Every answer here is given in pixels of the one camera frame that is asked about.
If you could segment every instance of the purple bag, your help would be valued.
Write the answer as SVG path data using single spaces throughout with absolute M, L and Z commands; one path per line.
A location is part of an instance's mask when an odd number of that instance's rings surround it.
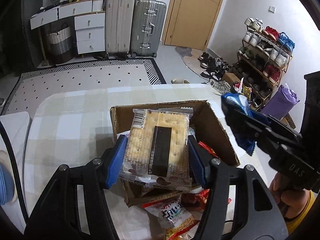
M 271 115 L 280 120 L 298 103 L 297 94 L 287 84 L 281 85 L 273 98 L 261 110 L 261 114 Z

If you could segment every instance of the door frame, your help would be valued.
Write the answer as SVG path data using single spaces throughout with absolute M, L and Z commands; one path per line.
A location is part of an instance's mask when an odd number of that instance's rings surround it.
M 207 37 L 207 41 L 206 41 L 206 43 L 205 43 L 205 45 L 203 47 L 203 50 L 205 50 L 207 48 L 207 46 L 208 46 L 208 42 L 209 42 L 210 37 L 211 37 L 212 32 L 213 32 L 213 28 L 214 28 L 214 26 L 215 26 L 215 24 L 217 22 L 217 18 L 218 18 L 219 12 L 221 10 L 222 2 L 223 2 L 223 0 L 220 0 L 219 5 L 218 5 L 217 13 L 216 13 L 216 15 L 214 17 L 213 24 L 212 24 L 211 30 L 209 32 L 209 35 Z M 167 38 L 168 27 L 169 27 L 170 19 L 171 19 L 171 16 L 172 16 L 173 4 L 174 4 L 174 0 L 170 0 L 169 7 L 168 7 L 168 13 L 167 13 L 167 17 L 165 19 L 164 29 L 163 29 L 163 33 L 162 33 L 162 44 L 163 45 L 165 43 L 165 39 Z

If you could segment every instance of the screw head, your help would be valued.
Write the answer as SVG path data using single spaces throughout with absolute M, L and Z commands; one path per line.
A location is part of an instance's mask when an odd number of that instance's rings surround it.
M 94 165 L 99 165 L 101 162 L 102 162 L 102 160 L 100 158 L 95 158 L 95 159 L 92 160 L 92 163 Z
M 67 168 L 68 168 L 67 165 L 61 164 L 61 165 L 59 166 L 59 171 L 65 171 Z
M 254 171 L 254 167 L 250 164 L 246 165 L 245 167 L 248 171 Z
M 221 161 L 217 158 L 212 159 L 211 162 L 215 165 L 219 165 L 221 163 Z

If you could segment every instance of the red shoe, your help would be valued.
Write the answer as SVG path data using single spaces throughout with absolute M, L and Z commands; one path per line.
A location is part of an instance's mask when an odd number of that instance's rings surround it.
M 276 29 L 272 29 L 272 31 L 269 33 L 269 37 L 276 41 L 279 39 L 279 32 L 277 32 Z
M 278 68 L 275 66 L 272 66 L 272 74 L 270 74 L 269 80 L 271 81 L 272 84 L 276 84 L 281 76 L 281 72 Z
M 263 74 L 266 76 L 266 77 L 270 77 L 271 75 L 272 75 L 272 73 L 273 73 L 273 65 L 270 65 L 270 64 L 268 64 L 265 68 L 264 68 L 264 70 L 263 70 Z
M 262 30 L 262 33 L 264 35 L 268 36 L 271 33 L 272 30 L 273 29 L 270 26 L 267 26 L 264 30 Z

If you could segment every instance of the wooden door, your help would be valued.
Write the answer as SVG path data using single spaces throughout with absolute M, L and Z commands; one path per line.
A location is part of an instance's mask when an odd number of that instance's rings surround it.
M 204 49 L 220 0 L 174 0 L 165 45 Z

